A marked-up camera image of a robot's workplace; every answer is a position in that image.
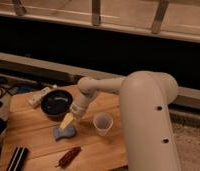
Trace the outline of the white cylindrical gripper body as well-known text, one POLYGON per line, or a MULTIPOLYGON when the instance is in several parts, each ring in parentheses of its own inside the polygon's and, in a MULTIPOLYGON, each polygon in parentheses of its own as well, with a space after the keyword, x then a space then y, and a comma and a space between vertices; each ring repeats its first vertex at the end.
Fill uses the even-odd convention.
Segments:
POLYGON ((93 99, 93 94, 83 94, 79 92, 70 106, 70 112, 75 117, 82 117, 86 113, 86 110, 93 99))

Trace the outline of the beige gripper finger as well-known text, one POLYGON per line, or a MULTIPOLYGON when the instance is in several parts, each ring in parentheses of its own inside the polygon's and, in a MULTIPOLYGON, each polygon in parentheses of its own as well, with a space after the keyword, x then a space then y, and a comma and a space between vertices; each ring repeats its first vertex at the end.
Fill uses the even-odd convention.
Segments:
POLYGON ((62 120, 59 128, 60 129, 65 129, 72 121, 74 120, 74 116, 71 112, 67 113, 62 120))

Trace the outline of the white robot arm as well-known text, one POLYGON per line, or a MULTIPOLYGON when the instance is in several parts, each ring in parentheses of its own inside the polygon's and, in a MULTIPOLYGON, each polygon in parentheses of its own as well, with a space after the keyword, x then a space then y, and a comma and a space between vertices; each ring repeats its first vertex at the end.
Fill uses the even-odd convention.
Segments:
POLYGON ((168 110, 178 95, 173 76, 137 71, 101 80, 83 77, 77 87, 79 93, 62 128, 86 113, 97 92, 117 94, 129 171, 181 171, 168 110))

